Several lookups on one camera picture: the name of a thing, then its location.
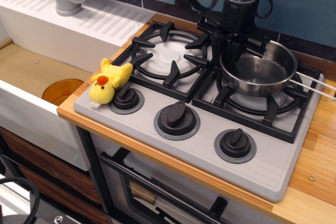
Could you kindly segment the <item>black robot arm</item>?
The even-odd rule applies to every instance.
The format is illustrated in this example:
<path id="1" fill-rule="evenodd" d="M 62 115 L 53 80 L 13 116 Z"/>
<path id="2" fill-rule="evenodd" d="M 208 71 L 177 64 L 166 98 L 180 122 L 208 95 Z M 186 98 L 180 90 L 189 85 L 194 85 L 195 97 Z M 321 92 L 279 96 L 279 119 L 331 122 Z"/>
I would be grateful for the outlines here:
<path id="1" fill-rule="evenodd" d="M 214 59 L 225 68 L 232 68 L 247 49 L 265 52 L 270 38 L 256 26 L 255 19 L 269 17 L 272 10 L 259 15 L 260 0 L 212 0 L 208 7 L 198 0 L 189 2 L 201 16 L 197 27 L 212 37 Z"/>

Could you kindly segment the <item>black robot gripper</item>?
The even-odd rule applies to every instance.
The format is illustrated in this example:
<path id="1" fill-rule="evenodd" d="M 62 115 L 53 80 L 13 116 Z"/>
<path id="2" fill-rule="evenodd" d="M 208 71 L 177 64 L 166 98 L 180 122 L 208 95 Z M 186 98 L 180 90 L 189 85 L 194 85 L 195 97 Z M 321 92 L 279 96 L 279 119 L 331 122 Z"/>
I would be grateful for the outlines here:
<path id="1" fill-rule="evenodd" d="M 262 55 L 270 39 L 255 24 L 259 0 L 224 0 L 223 10 L 201 13 L 198 26 L 212 34 L 212 57 L 216 67 L 221 68 L 223 52 L 227 64 L 234 64 L 244 51 L 251 50 Z"/>

